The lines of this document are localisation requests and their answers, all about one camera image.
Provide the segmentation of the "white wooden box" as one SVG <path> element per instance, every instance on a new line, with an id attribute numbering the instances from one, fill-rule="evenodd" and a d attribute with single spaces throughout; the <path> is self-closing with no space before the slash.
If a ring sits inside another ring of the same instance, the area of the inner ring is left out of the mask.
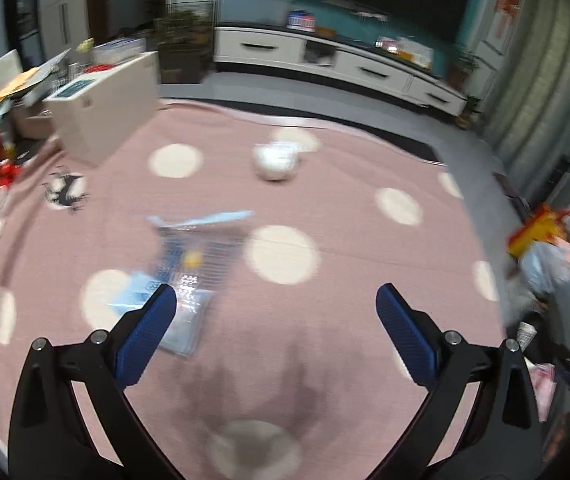
<path id="1" fill-rule="evenodd" d="M 43 100 L 72 158 L 100 166 L 156 113 L 157 53 L 77 77 Z"/>

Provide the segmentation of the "white tv cabinet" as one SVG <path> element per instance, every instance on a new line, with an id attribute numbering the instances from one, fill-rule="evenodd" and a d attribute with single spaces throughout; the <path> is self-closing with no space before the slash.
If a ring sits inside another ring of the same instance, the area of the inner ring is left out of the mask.
<path id="1" fill-rule="evenodd" d="M 332 79 L 451 116 L 460 115 L 467 102 L 436 77 L 387 55 L 303 32 L 221 25 L 213 60 Z"/>

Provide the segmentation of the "white crumpled tissue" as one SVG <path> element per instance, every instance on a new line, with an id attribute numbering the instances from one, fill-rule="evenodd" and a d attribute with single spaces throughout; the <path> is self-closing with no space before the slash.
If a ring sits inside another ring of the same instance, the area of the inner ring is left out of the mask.
<path id="1" fill-rule="evenodd" d="M 253 147 L 253 169 L 257 176 L 268 182 L 291 180 L 299 166 L 302 146 L 297 142 L 274 141 Z"/>

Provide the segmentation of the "pink dotted rug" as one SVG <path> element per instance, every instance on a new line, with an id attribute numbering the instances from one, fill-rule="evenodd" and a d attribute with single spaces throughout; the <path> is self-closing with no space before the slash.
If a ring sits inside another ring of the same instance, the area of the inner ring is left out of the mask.
<path id="1" fill-rule="evenodd" d="M 253 147 L 302 146 L 268 182 Z M 31 343 L 110 328 L 110 301 L 151 271 L 151 217 L 251 210 L 192 356 L 160 350 L 128 398 L 190 479 L 362 479 L 424 397 L 375 312 L 379 286 L 476 344 L 500 311 L 467 211 L 444 171 L 363 133 L 277 128 L 166 105 L 102 166 L 49 144 L 0 217 L 0 460 Z"/>

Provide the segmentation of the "clear blue printed wrapper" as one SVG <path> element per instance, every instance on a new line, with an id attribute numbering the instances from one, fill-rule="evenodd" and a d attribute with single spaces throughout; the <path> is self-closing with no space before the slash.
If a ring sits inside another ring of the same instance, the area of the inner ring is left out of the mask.
<path id="1" fill-rule="evenodd" d="M 209 304 L 229 275 L 254 215 L 237 210 L 187 220 L 148 219 L 161 239 L 154 280 L 177 295 L 177 310 L 161 348 L 185 358 L 194 352 Z"/>

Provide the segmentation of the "blue cloth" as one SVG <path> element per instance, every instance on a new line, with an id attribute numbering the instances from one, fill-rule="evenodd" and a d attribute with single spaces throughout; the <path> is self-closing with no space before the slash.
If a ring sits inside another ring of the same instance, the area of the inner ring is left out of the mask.
<path id="1" fill-rule="evenodd" d="M 126 286 L 110 301 L 110 309 L 116 315 L 140 309 L 145 302 L 156 292 L 162 281 L 143 272 L 134 272 L 130 275 Z"/>

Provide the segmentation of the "bags beside sofa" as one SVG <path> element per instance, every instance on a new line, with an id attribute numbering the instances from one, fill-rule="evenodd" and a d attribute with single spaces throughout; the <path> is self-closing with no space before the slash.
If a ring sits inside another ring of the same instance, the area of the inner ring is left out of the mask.
<path id="1" fill-rule="evenodd" d="M 535 297 L 570 282 L 570 209 L 539 206 L 506 240 L 506 252 Z"/>

